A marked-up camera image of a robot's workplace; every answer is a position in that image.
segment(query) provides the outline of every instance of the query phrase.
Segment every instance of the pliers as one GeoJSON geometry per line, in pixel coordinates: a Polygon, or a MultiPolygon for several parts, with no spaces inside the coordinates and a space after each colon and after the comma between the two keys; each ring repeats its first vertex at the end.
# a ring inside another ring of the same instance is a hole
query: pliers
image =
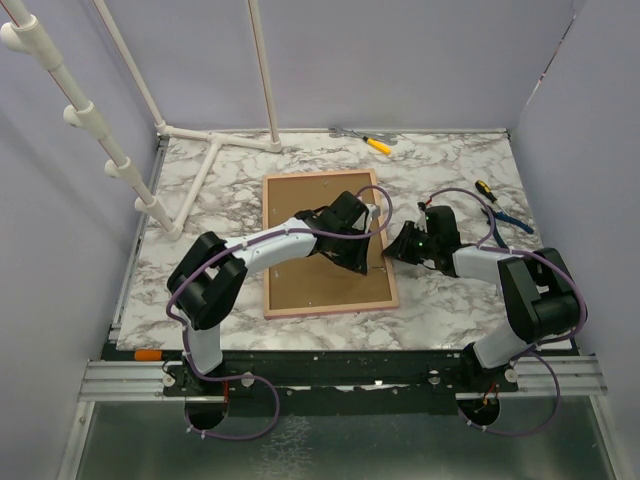
{"type": "MultiPolygon", "coordinates": [[[[500,220],[501,222],[510,223],[511,225],[519,227],[522,230],[524,230],[526,233],[528,233],[529,235],[531,235],[533,233],[533,228],[531,228],[529,225],[524,223],[522,220],[518,220],[517,218],[511,217],[511,216],[507,215],[504,212],[496,212],[491,207],[489,207],[489,208],[491,209],[491,212],[493,213],[493,218],[496,219],[496,228],[493,230],[493,238],[494,238],[494,240],[496,241],[496,243],[498,244],[498,246],[500,248],[509,248],[509,247],[507,246],[505,241],[500,236],[500,232],[498,232],[498,224],[497,224],[498,220],[500,220]]],[[[480,209],[480,210],[482,211],[484,216],[487,217],[487,225],[491,225],[491,221],[489,220],[489,214],[487,212],[485,212],[483,208],[480,209]]]]}

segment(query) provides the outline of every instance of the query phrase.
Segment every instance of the white pvc pipe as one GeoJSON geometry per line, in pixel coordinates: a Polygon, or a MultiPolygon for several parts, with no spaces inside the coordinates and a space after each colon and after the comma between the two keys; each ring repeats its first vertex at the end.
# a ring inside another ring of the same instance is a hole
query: white pvc pipe
{"type": "Polygon", "coordinates": [[[204,179],[209,174],[209,170],[211,169],[211,165],[213,165],[213,161],[218,154],[218,150],[220,150],[220,144],[217,142],[212,143],[209,147],[209,150],[207,151],[207,154],[204,157],[204,160],[202,161],[202,165],[200,165],[200,170],[198,170],[196,178],[193,179],[193,183],[191,184],[189,193],[187,193],[187,198],[184,199],[184,202],[180,207],[180,211],[178,212],[178,215],[176,216],[176,219],[174,221],[176,227],[180,230],[182,230],[182,228],[184,227],[184,222],[191,212],[191,207],[193,207],[193,203],[195,202],[196,197],[198,196],[198,193],[202,188],[204,179]]]}
{"type": "Polygon", "coordinates": [[[109,126],[102,115],[64,66],[62,55],[42,24],[29,13],[21,0],[0,0],[0,4],[13,22],[12,31],[4,29],[3,42],[10,48],[30,54],[49,72],[73,106],[72,112],[67,112],[63,116],[65,121],[71,119],[72,125],[84,128],[100,143],[118,170],[119,178],[125,180],[138,194],[143,204],[139,209],[158,220],[171,238],[177,238],[178,230],[160,202],[151,194],[140,178],[135,165],[111,135],[109,126]]]}
{"type": "Polygon", "coordinates": [[[251,17],[251,26],[253,28],[253,38],[256,43],[256,53],[258,54],[258,65],[260,67],[260,76],[262,77],[262,86],[264,88],[264,99],[267,102],[267,115],[269,116],[269,130],[271,131],[271,141],[280,144],[280,135],[278,134],[278,121],[276,120],[276,107],[273,101],[273,90],[271,88],[271,77],[269,75],[269,66],[267,64],[267,51],[264,44],[264,35],[262,32],[262,20],[260,19],[260,9],[257,0],[248,0],[249,16],[251,17]]]}
{"type": "Polygon", "coordinates": [[[16,27],[21,27],[31,21],[31,13],[29,13],[29,10],[27,10],[27,7],[24,6],[21,0],[2,0],[0,3],[16,27]]]}
{"type": "Polygon", "coordinates": [[[238,137],[236,135],[215,134],[225,145],[236,145],[238,147],[257,148],[268,152],[279,152],[280,147],[274,146],[267,140],[254,140],[253,138],[238,137]]]}
{"type": "Polygon", "coordinates": [[[89,108],[89,99],[71,76],[67,67],[60,65],[58,68],[50,70],[49,73],[76,110],[89,108]]]}
{"type": "Polygon", "coordinates": [[[171,137],[189,138],[191,140],[203,140],[208,142],[211,140],[209,132],[201,132],[200,130],[188,130],[186,128],[176,128],[170,125],[163,125],[158,128],[161,135],[169,135],[171,137]]]}
{"type": "Polygon", "coordinates": [[[107,27],[107,30],[109,31],[109,35],[111,35],[113,42],[116,44],[116,48],[120,52],[120,55],[122,55],[122,59],[127,65],[127,68],[129,69],[133,80],[136,82],[138,90],[140,90],[140,93],[144,97],[144,101],[147,103],[147,106],[151,111],[151,115],[153,116],[154,123],[156,124],[156,126],[162,125],[164,123],[164,120],[162,119],[162,115],[160,115],[158,105],[153,100],[151,92],[149,91],[147,84],[142,78],[142,74],[140,73],[138,66],[131,56],[129,47],[127,47],[124,38],[122,38],[122,34],[120,33],[120,30],[118,29],[113,16],[111,16],[111,12],[107,8],[107,5],[104,3],[104,0],[93,0],[93,4],[98,10],[98,14],[102,18],[105,27],[107,27]]]}

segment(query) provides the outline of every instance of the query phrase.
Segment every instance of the marble surface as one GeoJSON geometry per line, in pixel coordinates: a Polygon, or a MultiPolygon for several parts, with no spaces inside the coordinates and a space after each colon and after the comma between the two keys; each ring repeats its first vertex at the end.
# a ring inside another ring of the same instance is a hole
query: marble surface
{"type": "MultiPolygon", "coordinates": [[[[262,177],[266,174],[374,168],[394,202],[389,239],[405,220],[417,218],[416,202],[438,189],[473,190],[481,178],[509,212],[535,228],[506,134],[405,134],[387,157],[354,138],[286,133],[281,154],[224,147],[205,180],[185,231],[177,242],[160,226],[147,227],[129,293],[118,348],[181,349],[180,328],[164,313],[165,282],[193,241],[209,230],[234,237],[262,229],[262,177]]],[[[158,193],[175,216],[205,155],[204,142],[172,139],[158,193]]],[[[463,242],[487,231],[475,200],[448,193],[434,204],[451,205],[463,242]]],[[[505,241],[533,249],[537,235],[500,224],[505,241]]],[[[400,308],[391,311],[265,320],[262,276],[248,278],[232,313],[222,322],[223,349],[385,350],[462,348],[504,321],[496,287],[453,279],[422,266],[394,262],[400,308]]]]}

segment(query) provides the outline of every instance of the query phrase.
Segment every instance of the cable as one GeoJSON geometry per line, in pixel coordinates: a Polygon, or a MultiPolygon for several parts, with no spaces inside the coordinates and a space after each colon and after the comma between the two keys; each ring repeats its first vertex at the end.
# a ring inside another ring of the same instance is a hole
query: cable
{"type": "Polygon", "coordinates": [[[489,225],[489,233],[487,233],[484,237],[482,237],[476,243],[476,247],[477,248],[479,248],[481,250],[486,250],[487,252],[510,253],[512,255],[521,255],[521,256],[533,258],[537,262],[543,264],[544,266],[550,268],[555,273],[557,273],[565,282],[567,282],[569,284],[569,286],[573,290],[573,294],[575,295],[576,300],[578,301],[578,306],[580,308],[580,313],[579,313],[579,316],[578,316],[578,323],[577,323],[576,327],[572,331],[567,333],[566,335],[562,335],[560,337],[555,337],[555,338],[550,338],[550,339],[547,339],[547,340],[541,340],[537,344],[538,345],[546,345],[546,344],[549,344],[549,343],[562,342],[563,340],[570,340],[573,337],[575,337],[578,333],[580,333],[580,331],[584,327],[584,324],[587,321],[587,304],[586,304],[586,302],[584,300],[584,296],[582,295],[582,292],[580,291],[580,289],[578,288],[576,283],[573,281],[573,279],[569,275],[567,275],[562,269],[560,269],[560,267],[558,267],[557,265],[551,263],[546,258],[541,257],[537,253],[529,252],[527,250],[514,250],[512,248],[498,248],[498,247],[486,247],[486,246],[483,246],[484,242],[486,242],[489,238],[491,238],[491,236],[493,235],[493,231],[496,228],[496,220],[495,220],[495,218],[493,216],[493,213],[492,213],[491,209],[487,206],[487,204],[484,202],[484,200],[482,200],[482,198],[480,198],[475,193],[470,192],[469,190],[465,190],[463,188],[457,188],[457,187],[450,187],[450,188],[444,188],[442,190],[438,190],[437,192],[435,192],[435,193],[433,193],[433,194],[431,194],[429,196],[429,201],[427,202],[427,204],[431,203],[431,201],[432,201],[432,199],[434,197],[436,197],[436,196],[438,196],[440,194],[446,193],[446,192],[460,192],[460,193],[465,193],[467,195],[470,195],[473,198],[475,198],[478,202],[480,202],[480,204],[485,208],[485,211],[489,213],[489,224],[490,224],[489,225]]]}
{"type": "MultiPolygon", "coordinates": [[[[478,249],[485,250],[485,251],[488,251],[488,252],[510,253],[512,255],[522,255],[522,256],[527,256],[527,257],[533,258],[537,262],[542,263],[546,267],[548,267],[551,270],[553,270],[554,272],[556,272],[565,282],[567,282],[569,284],[569,286],[573,290],[573,294],[575,295],[576,300],[578,301],[579,308],[580,308],[580,314],[579,314],[579,317],[578,317],[578,324],[576,325],[576,327],[572,331],[570,331],[566,335],[562,335],[560,337],[555,337],[555,338],[550,338],[550,339],[547,339],[547,340],[541,340],[541,341],[537,342],[537,345],[545,345],[545,344],[549,344],[549,343],[561,342],[563,340],[569,340],[569,339],[575,337],[578,333],[580,333],[580,330],[582,330],[582,328],[584,327],[584,324],[585,324],[585,322],[587,320],[587,305],[586,305],[586,302],[584,300],[584,296],[582,295],[582,292],[580,291],[580,289],[578,288],[576,283],[573,281],[573,279],[571,277],[569,277],[569,275],[567,275],[564,271],[562,271],[560,269],[560,267],[558,267],[557,265],[551,263],[546,258],[541,257],[537,253],[529,252],[527,250],[514,250],[513,248],[496,248],[496,247],[485,247],[485,246],[483,246],[483,243],[486,242],[489,238],[491,238],[491,236],[493,235],[493,231],[496,228],[496,221],[495,221],[495,218],[493,216],[493,211],[487,206],[487,204],[484,202],[484,200],[482,200],[478,195],[476,195],[473,192],[470,192],[469,190],[465,190],[463,188],[457,188],[457,187],[443,188],[442,190],[438,190],[437,192],[431,194],[429,196],[429,200],[426,202],[427,205],[432,202],[434,197],[436,197],[438,195],[441,195],[443,193],[446,193],[446,192],[460,192],[460,193],[464,193],[464,194],[470,195],[473,198],[475,198],[478,202],[480,202],[480,204],[485,208],[485,211],[488,213],[488,215],[489,215],[489,224],[490,224],[489,233],[487,233],[484,237],[482,237],[476,243],[476,247],[478,249]]],[[[514,356],[512,358],[512,360],[515,360],[517,362],[518,359],[520,359],[522,357],[531,356],[531,357],[534,357],[534,358],[538,359],[547,368],[547,370],[549,370],[549,373],[553,377],[553,383],[556,386],[556,404],[555,404],[555,407],[553,409],[553,413],[551,414],[551,416],[542,425],[539,425],[538,427],[533,428],[531,430],[525,430],[525,431],[519,431],[519,432],[518,431],[509,432],[509,431],[505,431],[505,430],[497,430],[497,429],[493,429],[493,428],[488,428],[487,426],[478,425],[478,424],[472,422],[471,420],[469,420],[469,418],[467,418],[467,416],[464,414],[464,412],[462,412],[462,410],[458,409],[459,414],[464,419],[466,419],[467,425],[469,425],[470,427],[476,428],[478,430],[481,430],[482,432],[492,433],[494,435],[501,435],[501,436],[505,436],[505,437],[526,437],[526,436],[529,436],[529,435],[535,435],[536,433],[540,433],[541,431],[549,428],[553,424],[553,422],[557,418],[558,412],[560,411],[560,404],[562,403],[562,394],[560,392],[560,383],[558,382],[558,377],[557,377],[556,373],[553,371],[553,368],[551,368],[551,365],[544,358],[542,358],[540,355],[538,355],[537,353],[534,352],[534,350],[536,349],[537,345],[535,345],[535,344],[531,345],[524,352],[521,352],[518,355],[514,356]]]]}
{"type": "Polygon", "coordinates": [[[193,282],[198,276],[200,276],[207,268],[209,268],[211,265],[214,265],[218,260],[220,260],[221,258],[224,258],[226,255],[236,252],[242,248],[246,248],[246,246],[255,245],[257,243],[264,242],[265,240],[278,237],[280,235],[288,235],[290,233],[311,233],[313,235],[319,235],[319,236],[330,237],[330,238],[338,238],[341,240],[363,240],[365,238],[370,238],[375,235],[378,235],[385,228],[387,228],[387,225],[389,225],[389,222],[391,221],[391,215],[393,213],[393,203],[391,202],[391,197],[386,192],[386,190],[384,190],[382,187],[378,185],[367,185],[365,187],[362,187],[360,190],[358,190],[358,192],[356,193],[356,196],[359,196],[362,192],[369,189],[378,190],[379,192],[381,192],[385,197],[385,200],[387,202],[387,206],[389,209],[387,218],[382,223],[382,225],[380,225],[376,230],[368,233],[359,234],[359,235],[342,235],[339,233],[325,232],[322,230],[316,230],[311,228],[291,228],[288,230],[288,232],[283,229],[283,230],[277,230],[275,232],[265,233],[264,235],[261,235],[259,237],[256,237],[247,241],[245,244],[234,245],[233,247],[227,248],[226,250],[218,253],[217,255],[214,255],[212,258],[210,258],[209,260],[204,262],[202,265],[200,265],[200,267],[198,267],[196,271],[194,271],[191,275],[189,275],[189,277],[187,277],[187,279],[184,282],[182,282],[182,284],[176,289],[173,295],[171,295],[171,298],[167,303],[167,308],[165,311],[169,318],[172,318],[173,320],[177,320],[183,326],[182,342],[184,343],[184,357],[189,363],[189,366],[191,367],[191,369],[193,370],[194,375],[200,380],[205,382],[230,382],[230,381],[242,380],[242,379],[257,380],[259,382],[264,383],[271,390],[275,400],[274,414],[271,421],[265,428],[263,428],[257,433],[253,433],[250,435],[235,436],[235,435],[225,435],[225,434],[211,432],[207,430],[199,430],[191,424],[189,416],[186,415],[186,421],[189,424],[189,428],[187,429],[188,432],[195,431],[196,433],[199,433],[202,436],[202,438],[213,437],[213,438],[219,438],[222,440],[235,440],[235,441],[253,440],[269,432],[277,423],[278,417],[280,415],[280,398],[278,397],[278,391],[276,390],[276,387],[274,387],[273,384],[269,382],[269,380],[267,380],[266,378],[260,377],[258,375],[245,374],[245,375],[233,375],[230,377],[208,377],[207,375],[200,372],[200,370],[198,370],[198,368],[195,365],[195,362],[193,361],[193,358],[191,355],[191,349],[189,347],[188,322],[187,320],[183,319],[179,315],[176,315],[175,313],[172,312],[173,307],[176,304],[180,295],[182,295],[182,292],[184,292],[185,289],[191,284],[191,282],[193,282]]]}
{"type": "Polygon", "coordinates": [[[562,405],[562,395],[560,393],[560,382],[558,381],[558,376],[556,375],[556,372],[553,371],[553,368],[551,368],[551,365],[549,365],[549,362],[547,362],[544,358],[542,358],[537,353],[529,352],[526,356],[536,358],[540,363],[542,363],[547,368],[547,370],[549,370],[549,373],[553,378],[553,383],[556,387],[556,403],[555,403],[555,406],[553,407],[553,412],[551,413],[549,418],[547,418],[544,421],[544,423],[530,430],[508,431],[508,430],[499,430],[496,428],[490,428],[490,427],[487,427],[486,425],[478,425],[477,423],[469,420],[469,417],[467,417],[464,414],[464,412],[460,408],[458,408],[458,413],[467,422],[468,426],[473,427],[476,430],[480,430],[481,432],[484,432],[484,433],[491,433],[493,435],[500,435],[503,437],[529,437],[531,435],[535,435],[536,433],[540,433],[543,430],[546,430],[547,428],[549,428],[551,425],[553,425],[553,423],[558,418],[558,413],[560,412],[560,405],[562,405]]]}

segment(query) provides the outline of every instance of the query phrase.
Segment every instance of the cork board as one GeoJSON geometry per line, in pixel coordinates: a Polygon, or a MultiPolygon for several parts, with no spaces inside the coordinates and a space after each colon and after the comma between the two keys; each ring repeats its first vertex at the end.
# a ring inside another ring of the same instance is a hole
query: cork board
{"type": "MultiPolygon", "coordinates": [[[[275,227],[300,210],[331,204],[342,192],[377,184],[374,170],[268,175],[264,177],[263,226],[275,227]]],[[[381,194],[363,192],[366,203],[382,205],[381,194]]],[[[384,217],[371,224],[378,228],[384,217]]],[[[322,315],[398,307],[393,267],[382,256],[386,232],[369,241],[367,275],[351,272],[320,254],[271,267],[264,276],[265,318],[322,315]]]]}

